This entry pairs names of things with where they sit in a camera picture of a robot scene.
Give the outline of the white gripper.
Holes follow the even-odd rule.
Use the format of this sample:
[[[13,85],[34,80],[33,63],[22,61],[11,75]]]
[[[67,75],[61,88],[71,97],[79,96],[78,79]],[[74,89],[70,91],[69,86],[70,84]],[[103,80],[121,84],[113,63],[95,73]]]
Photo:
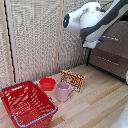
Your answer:
[[[91,48],[91,49],[94,49],[96,47],[96,44],[97,43],[98,43],[98,40],[92,41],[92,42],[83,41],[82,47],[83,48]]]

